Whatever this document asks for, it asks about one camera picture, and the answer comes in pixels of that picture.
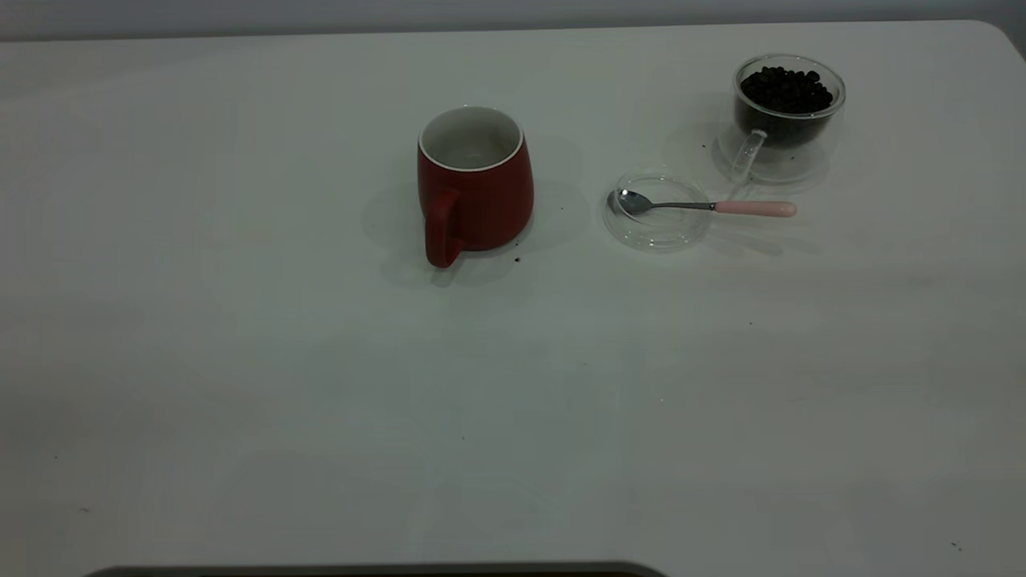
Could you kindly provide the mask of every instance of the mug rim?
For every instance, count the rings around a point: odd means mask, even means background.
[[[431,124],[435,120],[438,120],[439,118],[441,118],[442,116],[444,116],[444,115],[446,115],[446,114],[448,114],[450,112],[464,111],[464,110],[487,110],[487,111],[490,111],[490,112],[495,112],[495,113],[499,114],[500,116],[505,117],[510,122],[512,122],[513,125],[516,126],[517,134],[519,137],[519,140],[516,143],[516,147],[513,148],[513,152],[510,152],[506,157],[504,157],[502,160],[500,160],[498,162],[494,162],[491,164],[488,164],[487,166],[480,166],[478,168],[458,168],[456,166],[449,166],[448,164],[444,164],[442,162],[439,162],[433,156],[431,156],[430,154],[428,154],[428,151],[424,149],[424,133],[428,131],[428,128],[431,127]],[[437,115],[434,116],[434,118],[432,118],[431,120],[429,120],[428,123],[424,125],[424,128],[421,129],[421,134],[419,137],[417,137],[417,147],[420,149],[421,154],[423,154],[425,158],[427,158],[428,160],[430,160],[432,164],[434,164],[434,165],[436,165],[436,166],[438,166],[440,168],[443,168],[445,170],[452,170],[453,172],[483,172],[485,170],[490,170],[491,168],[495,168],[497,166],[502,166],[503,164],[506,164],[507,162],[509,162],[510,160],[512,160],[513,157],[517,155],[517,153],[520,152],[520,149],[523,148],[523,127],[520,126],[520,123],[517,122],[515,118],[513,118],[509,114],[506,114],[505,112],[499,110],[498,108],[495,108],[495,107],[491,107],[491,106],[463,105],[461,107],[451,108],[449,110],[446,110],[445,112],[438,113]]]
[[[741,89],[741,82],[744,80],[743,78],[741,78],[742,72],[746,68],[748,68],[749,66],[751,66],[751,65],[753,65],[753,64],[755,64],[755,63],[757,63],[759,61],[764,61],[764,60],[770,60],[770,59],[778,59],[778,57],[781,57],[781,56],[788,57],[788,59],[794,59],[796,61],[802,61],[802,62],[812,63],[812,64],[814,64],[816,66],[822,67],[824,70],[826,70],[831,75],[833,75],[833,77],[837,79],[837,85],[840,87],[840,89],[838,90],[839,93],[836,95],[836,98],[834,98],[834,102],[830,103],[830,106],[828,106],[827,108],[825,108],[823,110],[820,110],[820,111],[817,111],[817,112],[812,112],[812,113],[807,113],[807,114],[793,114],[793,113],[789,113],[789,112],[778,112],[776,110],[773,110],[773,109],[766,108],[764,106],[755,104],[751,99],[749,99],[748,94],[746,94],[745,91]],[[749,59],[749,60],[745,61],[744,64],[742,64],[741,66],[739,66],[738,67],[738,71],[734,73],[734,93],[737,94],[738,98],[740,98],[742,101],[744,101],[745,104],[747,104],[748,106],[754,108],[755,110],[757,110],[757,111],[759,111],[761,113],[768,114],[771,116],[777,116],[777,117],[780,117],[780,118],[788,118],[788,119],[792,119],[792,120],[812,120],[814,118],[824,118],[826,116],[831,116],[835,112],[837,112],[838,110],[840,110],[840,107],[843,106],[843,104],[844,104],[844,100],[845,100],[846,93],[847,93],[847,88],[844,86],[844,79],[840,77],[840,74],[837,74],[836,72],[834,72],[834,70],[832,68],[830,68],[829,66],[827,66],[827,65],[825,65],[825,64],[823,64],[823,63],[821,63],[821,62],[819,62],[817,60],[813,60],[813,59],[810,59],[807,56],[799,56],[798,54],[788,54],[788,53],[782,53],[782,52],[775,52],[775,53],[770,53],[770,54],[761,54],[761,55],[755,56],[753,59]]]

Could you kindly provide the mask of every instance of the glass cup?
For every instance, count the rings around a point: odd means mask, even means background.
[[[830,106],[810,114],[777,112],[752,102],[741,83],[756,72],[782,67],[794,72],[816,72],[820,83],[833,94]],[[731,180],[752,178],[765,184],[791,184],[825,171],[836,144],[831,122],[844,106],[844,81],[829,67],[793,54],[756,56],[734,74],[734,89],[717,142]]]

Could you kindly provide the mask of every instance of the mug handle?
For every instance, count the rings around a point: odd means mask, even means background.
[[[451,228],[449,220],[452,218],[452,210],[459,198],[460,191],[443,188],[428,208],[424,241],[428,251],[428,262],[438,268],[447,268],[451,265],[463,248],[463,240],[449,234]]]
[[[766,142],[766,133],[763,130],[755,129],[745,138],[741,144],[738,155],[734,157],[734,169],[731,172],[731,180],[736,184],[744,183],[748,180],[748,174],[752,171],[752,163],[755,162],[755,155],[762,150],[762,145]]]

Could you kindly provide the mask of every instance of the red mug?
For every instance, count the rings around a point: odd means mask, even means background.
[[[523,130],[494,108],[463,107],[428,123],[418,142],[418,193],[428,261],[498,248],[520,234],[535,205]]]

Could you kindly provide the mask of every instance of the coffee bean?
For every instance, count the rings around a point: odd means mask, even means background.
[[[741,89],[756,105],[784,114],[813,114],[830,107],[833,94],[820,83],[816,72],[794,72],[783,67],[763,67],[741,82]],[[781,118],[753,108],[737,99],[735,118],[746,133],[761,130],[766,133],[765,145],[787,149],[801,146],[815,139],[826,126],[830,117]]]

